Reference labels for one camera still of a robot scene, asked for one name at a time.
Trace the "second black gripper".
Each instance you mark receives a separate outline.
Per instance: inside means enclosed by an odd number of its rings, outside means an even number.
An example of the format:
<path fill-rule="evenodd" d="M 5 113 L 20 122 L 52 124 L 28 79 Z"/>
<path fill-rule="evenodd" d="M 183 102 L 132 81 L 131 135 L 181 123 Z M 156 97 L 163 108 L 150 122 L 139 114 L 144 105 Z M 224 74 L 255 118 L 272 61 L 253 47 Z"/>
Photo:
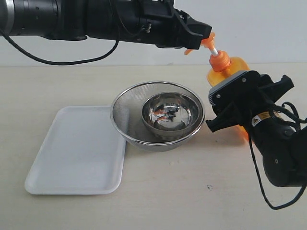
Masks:
<path fill-rule="evenodd" d="M 202 40 L 211 34 L 212 26 L 176 10 L 173 0 L 138 0 L 137 6 L 137 43 L 198 50 Z"/>

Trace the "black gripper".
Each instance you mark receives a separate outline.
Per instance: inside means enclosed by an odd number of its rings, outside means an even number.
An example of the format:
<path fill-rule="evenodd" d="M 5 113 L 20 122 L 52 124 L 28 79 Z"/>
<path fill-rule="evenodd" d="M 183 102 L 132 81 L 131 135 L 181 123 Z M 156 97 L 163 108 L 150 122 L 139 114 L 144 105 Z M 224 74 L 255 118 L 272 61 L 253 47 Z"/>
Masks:
<path fill-rule="evenodd" d="M 257 87 L 239 95 L 224 106 L 212 106 L 216 118 L 206 120 L 206 124 L 212 132 L 236 125 L 249 127 L 256 113 L 268 111 L 293 87 L 291 78 L 286 75 L 282 76 L 280 81 L 273 82 L 269 75 L 260 74 Z"/>

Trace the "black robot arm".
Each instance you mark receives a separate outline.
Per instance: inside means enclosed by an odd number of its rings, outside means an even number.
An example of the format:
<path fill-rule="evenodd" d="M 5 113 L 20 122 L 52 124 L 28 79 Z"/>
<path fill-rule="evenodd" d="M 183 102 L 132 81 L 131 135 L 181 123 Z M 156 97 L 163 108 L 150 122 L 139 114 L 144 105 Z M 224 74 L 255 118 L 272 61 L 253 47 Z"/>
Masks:
<path fill-rule="evenodd" d="M 209 91 L 216 118 L 207 120 L 212 132 L 241 126 L 262 155 L 268 180 L 277 187 L 307 184 L 307 129 L 301 128 L 294 105 L 276 102 L 294 84 L 288 76 L 273 82 L 269 75 L 239 71 Z"/>

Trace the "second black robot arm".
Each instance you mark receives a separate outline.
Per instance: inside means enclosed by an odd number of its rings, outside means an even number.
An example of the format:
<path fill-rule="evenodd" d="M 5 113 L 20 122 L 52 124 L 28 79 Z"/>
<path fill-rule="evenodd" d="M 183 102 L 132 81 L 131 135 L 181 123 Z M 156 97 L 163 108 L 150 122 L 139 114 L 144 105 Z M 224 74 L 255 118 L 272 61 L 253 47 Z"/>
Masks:
<path fill-rule="evenodd" d="M 172 0 L 3 0 L 0 27 L 10 36 L 91 37 L 186 49 L 199 49 L 212 30 Z"/>

